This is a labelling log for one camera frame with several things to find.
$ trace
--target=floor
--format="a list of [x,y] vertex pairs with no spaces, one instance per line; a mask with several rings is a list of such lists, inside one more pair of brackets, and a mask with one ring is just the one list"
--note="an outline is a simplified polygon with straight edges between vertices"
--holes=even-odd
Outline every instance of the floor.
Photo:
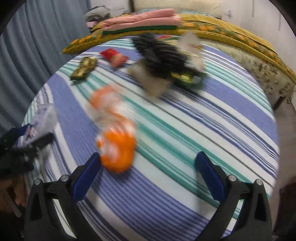
[[293,176],[296,176],[296,111],[291,104],[284,102],[279,109],[276,110],[275,117],[279,133],[280,165],[277,182],[270,199],[273,226],[278,210],[279,190],[284,187]]

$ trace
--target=metal screw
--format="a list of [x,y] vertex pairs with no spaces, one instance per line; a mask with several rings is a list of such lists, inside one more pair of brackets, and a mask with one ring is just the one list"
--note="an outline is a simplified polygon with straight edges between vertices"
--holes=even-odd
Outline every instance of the metal screw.
[[263,182],[262,182],[260,179],[257,179],[256,182],[257,182],[257,184],[260,185],[260,186],[263,184]]
[[41,183],[41,180],[39,178],[34,181],[35,185],[39,185],[40,183]]
[[237,178],[234,175],[229,175],[228,179],[232,182],[235,182]]
[[69,179],[69,176],[68,175],[62,175],[61,176],[61,181],[62,182],[66,182],[66,181],[68,181],[68,179]]

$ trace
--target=tablecloth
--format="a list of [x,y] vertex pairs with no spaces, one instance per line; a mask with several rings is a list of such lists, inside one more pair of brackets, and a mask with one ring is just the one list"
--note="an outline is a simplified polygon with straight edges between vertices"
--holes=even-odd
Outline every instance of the tablecloth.
[[[271,106],[253,77],[223,52],[204,45],[208,77],[199,90],[171,86],[159,99],[147,98],[127,68],[140,58],[132,37],[106,42],[78,55],[60,68],[34,98],[23,124],[38,107],[54,103],[58,124],[54,141],[26,175],[28,191],[36,178],[57,180],[71,174],[97,152],[95,125],[88,98],[105,84],[123,87],[124,100],[135,109],[137,148],[133,166],[117,175],[103,170],[86,198],[78,203],[103,240],[194,240],[213,216],[213,200],[194,159],[204,151],[226,174],[254,182],[260,178],[268,197],[275,184],[279,147]],[[120,69],[100,59],[87,81],[69,76],[84,56],[114,48],[129,57]],[[225,235],[233,228],[242,202]],[[56,204],[61,222],[61,209]]]

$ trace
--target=striped tablecloth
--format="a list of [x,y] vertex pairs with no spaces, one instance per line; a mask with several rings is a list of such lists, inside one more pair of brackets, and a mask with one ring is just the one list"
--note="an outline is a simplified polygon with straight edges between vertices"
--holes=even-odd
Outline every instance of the striped tablecloth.
[[[69,80],[84,56],[110,47],[130,58],[124,68],[114,70],[100,60],[86,82],[75,85]],[[71,174],[97,151],[94,140],[100,128],[91,120],[88,98],[95,89],[117,83],[124,87],[125,101],[133,105],[138,121],[133,166],[121,175],[103,170],[78,204],[103,240],[194,240],[218,206],[194,169],[199,151],[241,181],[262,179],[270,197],[279,161],[271,106],[257,82],[232,58],[209,46],[202,54],[209,75],[202,89],[171,86],[157,100],[146,98],[139,83],[126,74],[140,57],[131,37],[95,46],[65,64],[42,87],[25,116],[24,124],[43,103],[54,103],[59,116],[54,142],[27,175],[28,189],[36,178],[52,181]]]

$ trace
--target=curtain fold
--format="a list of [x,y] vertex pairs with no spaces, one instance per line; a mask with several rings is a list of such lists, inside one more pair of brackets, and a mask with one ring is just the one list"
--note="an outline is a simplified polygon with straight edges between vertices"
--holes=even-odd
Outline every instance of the curtain fold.
[[87,0],[27,0],[0,36],[0,136],[21,125],[42,85],[73,58],[60,52],[89,34]]

